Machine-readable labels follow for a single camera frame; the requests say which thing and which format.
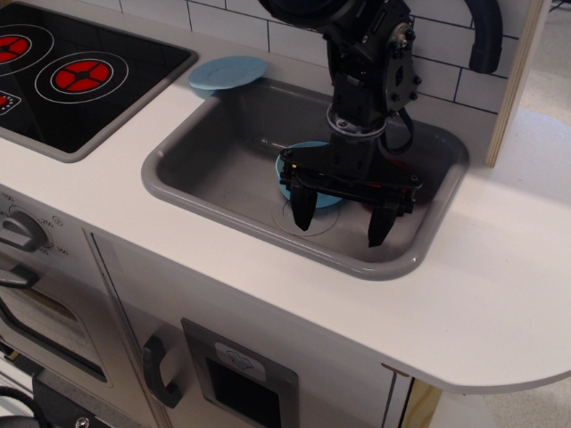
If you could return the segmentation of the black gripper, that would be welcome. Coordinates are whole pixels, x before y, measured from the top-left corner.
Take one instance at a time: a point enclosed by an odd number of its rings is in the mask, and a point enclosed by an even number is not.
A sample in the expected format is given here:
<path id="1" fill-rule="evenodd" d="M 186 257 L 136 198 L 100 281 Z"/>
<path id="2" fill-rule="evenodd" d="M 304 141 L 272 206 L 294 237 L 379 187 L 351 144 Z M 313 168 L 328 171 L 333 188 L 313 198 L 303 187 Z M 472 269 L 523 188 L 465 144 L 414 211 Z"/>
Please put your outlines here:
<path id="1" fill-rule="evenodd" d="M 352 141 L 331 135 L 327 144 L 281 151 L 280 183 L 290 192 L 294 223 L 301 230 L 309 229 L 321 193 L 376 206 L 368 225 L 369 248 L 384 242 L 396 214 L 413 212 L 423 181 L 402 162 L 386 158 L 379 143 L 378 138 Z M 396 209 L 383 206 L 387 203 Z"/>

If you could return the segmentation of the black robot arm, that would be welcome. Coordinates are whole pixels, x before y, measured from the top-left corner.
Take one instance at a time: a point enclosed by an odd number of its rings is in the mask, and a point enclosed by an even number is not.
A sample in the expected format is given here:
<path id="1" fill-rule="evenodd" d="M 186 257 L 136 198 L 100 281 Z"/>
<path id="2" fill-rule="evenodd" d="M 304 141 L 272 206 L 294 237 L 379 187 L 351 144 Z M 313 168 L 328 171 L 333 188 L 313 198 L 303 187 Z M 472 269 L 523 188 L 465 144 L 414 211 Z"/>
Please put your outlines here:
<path id="1" fill-rule="evenodd" d="M 386 158 L 412 146 L 411 141 L 391 146 L 385 134 L 394 116 L 414 130 L 405 110 L 420 83 L 413 70 L 410 8 L 403 1 L 264 1 L 262 6 L 285 23 L 322 34 L 334 86 L 328 144 L 280 153 L 280 182 L 290 193 L 294 222 L 309 228 L 319 194 L 362 202 L 372 208 L 368 244 L 378 246 L 395 219 L 412 212 L 422 186 L 420 178 Z"/>

